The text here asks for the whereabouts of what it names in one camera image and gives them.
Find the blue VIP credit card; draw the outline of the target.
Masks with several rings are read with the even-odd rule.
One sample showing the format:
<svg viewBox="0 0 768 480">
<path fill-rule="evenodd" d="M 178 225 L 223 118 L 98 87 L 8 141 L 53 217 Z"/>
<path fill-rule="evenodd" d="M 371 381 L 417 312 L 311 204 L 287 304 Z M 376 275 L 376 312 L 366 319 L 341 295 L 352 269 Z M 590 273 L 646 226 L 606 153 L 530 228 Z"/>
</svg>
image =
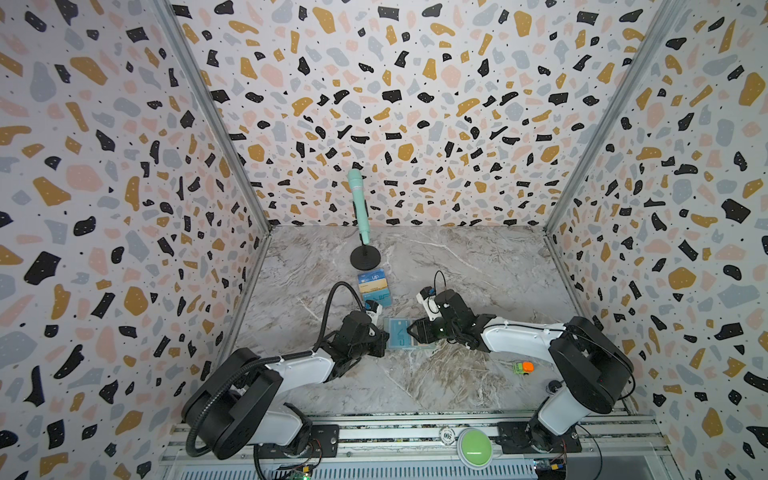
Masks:
<svg viewBox="0 0 768 480">
<path fill-rule="evenodd" d="M 392 350 L 408 350 L 413 349 L 411 346 L 411 338 L 407 331 L 411 322 L 406 319 L 390 318 L 388 322 L 388 333 L 390 338 L 388 341 L 388 348 Z"/>
</svg>

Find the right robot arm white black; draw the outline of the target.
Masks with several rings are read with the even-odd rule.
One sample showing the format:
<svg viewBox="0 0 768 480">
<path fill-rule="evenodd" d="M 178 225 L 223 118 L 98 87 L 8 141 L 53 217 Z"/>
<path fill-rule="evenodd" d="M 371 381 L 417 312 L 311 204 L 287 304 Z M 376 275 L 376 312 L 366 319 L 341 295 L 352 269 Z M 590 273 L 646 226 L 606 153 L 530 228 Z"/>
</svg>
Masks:
<svg viewBox="0 0 768 480">
<path fill-rule="evenodd" d="M 440 340 L 485 353 L 513 353 L 554 365 L 561 386 L 528 422 L 531 437 L 560 437 L 590 414 L 608 414 L 634 380 L 625 354 L 590 320 L 534 324 L 475 314 L 452 289 L 423 288 L 417 301 L 426 316 L 408 327 L 422 344 Z"/>
</svg>

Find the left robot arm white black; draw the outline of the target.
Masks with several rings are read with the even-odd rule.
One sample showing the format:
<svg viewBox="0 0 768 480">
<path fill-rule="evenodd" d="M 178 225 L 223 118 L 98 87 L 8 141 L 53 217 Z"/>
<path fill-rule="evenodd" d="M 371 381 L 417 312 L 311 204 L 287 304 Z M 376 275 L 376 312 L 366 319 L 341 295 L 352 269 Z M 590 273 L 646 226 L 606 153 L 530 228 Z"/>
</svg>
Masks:
<svg viewBox="0 0 768 480">
<path fill-rule="evenodd" d="M 182 409 L 189 428 L 185 453 L 226 460 L 254 443 L 287 457 L 304 454 L 314 443 L 313 422 L 279 397 L 338 379 L 366 356 L 384 357 L 390 335 L 377 318 L 376 312 L 354 310 L 338 330 L 298 353 L 260 357 L 248 348 L 234 351 Z"/>
</svg>

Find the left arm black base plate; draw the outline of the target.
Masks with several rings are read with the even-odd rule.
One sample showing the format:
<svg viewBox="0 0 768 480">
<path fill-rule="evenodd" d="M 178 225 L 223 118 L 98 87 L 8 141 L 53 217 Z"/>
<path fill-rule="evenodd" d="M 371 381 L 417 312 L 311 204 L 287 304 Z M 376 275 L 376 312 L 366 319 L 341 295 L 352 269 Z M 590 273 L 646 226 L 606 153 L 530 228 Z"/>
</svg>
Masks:
<svg viewBox="0 0 768 480">
<path fill-rule="evenodd" d="M 310 457 L 335 458 L 339 447 L 340 426 L 336 424 L 313 425 L 302 428 L 288 446 L 257 443 L 256 451 L 261 459 L 307 460 Z"/>
</svg>

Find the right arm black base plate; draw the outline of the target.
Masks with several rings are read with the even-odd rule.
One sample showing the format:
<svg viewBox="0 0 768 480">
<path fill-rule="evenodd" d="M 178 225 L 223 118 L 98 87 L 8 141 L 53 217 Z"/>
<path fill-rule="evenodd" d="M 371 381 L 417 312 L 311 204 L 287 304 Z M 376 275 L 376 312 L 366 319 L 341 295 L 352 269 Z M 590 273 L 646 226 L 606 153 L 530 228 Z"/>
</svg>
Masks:
<svg viewBox="0 0 768 480">
<path fill-rule="evenodd" d="M 497 429 L 496 443 L 502 447 L 504 454 L 563 454 L 582 451 L 575 425 L 562 435 L 552 434 L 537 422 L 534 426 L 522 421 L 500 422 Z"/>
</svg>

